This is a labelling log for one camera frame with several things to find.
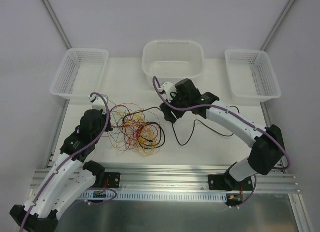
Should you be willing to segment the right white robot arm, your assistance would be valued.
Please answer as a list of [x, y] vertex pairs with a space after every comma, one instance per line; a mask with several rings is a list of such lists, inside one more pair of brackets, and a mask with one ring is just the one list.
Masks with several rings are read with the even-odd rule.
[[257, 174], [267, 175], [277, 169], [276, 164], [287, 157], [281, 129], [272, 124], [263, 127], [238, 112], [234, 112], [211, 92], [202, 94], [193, 81], [186, 78], [172, 84], [160, 84], [157, 77], [152, 79], [153, 86], [162, 100], [160, 108], [165, 120], [174, 124], [186, 112], [199, 115], [216, 122], [242, 139], [251, 149], [249, 156], [233, 163], [221, 176], [214, 180], [215, 187], [232, 191], [244, 179]]

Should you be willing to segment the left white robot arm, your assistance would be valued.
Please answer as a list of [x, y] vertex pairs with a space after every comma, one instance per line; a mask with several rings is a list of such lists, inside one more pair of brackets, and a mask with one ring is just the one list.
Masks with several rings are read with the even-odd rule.
[[104, 132], [111, 130], [109, 109], [90, 109], [68, 136], [60, 154], [41, 185], [22, 205], [14, 205], [10, 215], [20, 231], [53, 232], [64, 212], [90, 187], [105, 187], [105, 167], [88, 155]]

